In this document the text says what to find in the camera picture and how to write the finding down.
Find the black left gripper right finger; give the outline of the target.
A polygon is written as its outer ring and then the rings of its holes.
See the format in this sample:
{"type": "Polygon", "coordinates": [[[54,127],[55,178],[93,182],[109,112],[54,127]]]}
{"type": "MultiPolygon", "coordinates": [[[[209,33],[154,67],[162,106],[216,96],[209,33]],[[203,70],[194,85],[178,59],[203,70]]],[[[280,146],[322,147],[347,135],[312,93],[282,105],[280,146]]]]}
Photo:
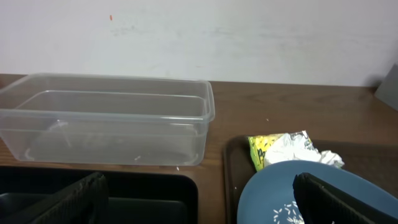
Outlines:
{"type": "Polygon", "coordinates": [[[296,175],[292,186],[295,201],[306,224],[397,224],[397,218],[308,172],[296,175]]]}

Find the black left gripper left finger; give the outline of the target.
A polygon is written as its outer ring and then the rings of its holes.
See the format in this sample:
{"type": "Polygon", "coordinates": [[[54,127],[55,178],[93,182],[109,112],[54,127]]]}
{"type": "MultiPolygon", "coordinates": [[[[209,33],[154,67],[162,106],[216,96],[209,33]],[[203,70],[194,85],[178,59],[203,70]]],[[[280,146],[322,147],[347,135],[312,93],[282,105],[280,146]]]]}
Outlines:
{"type": "Polygon", "coordinates": [[[106,177],[95,172],[33,205],[6,215],[1,223],[107,223],[108,197],[106,177]]]}

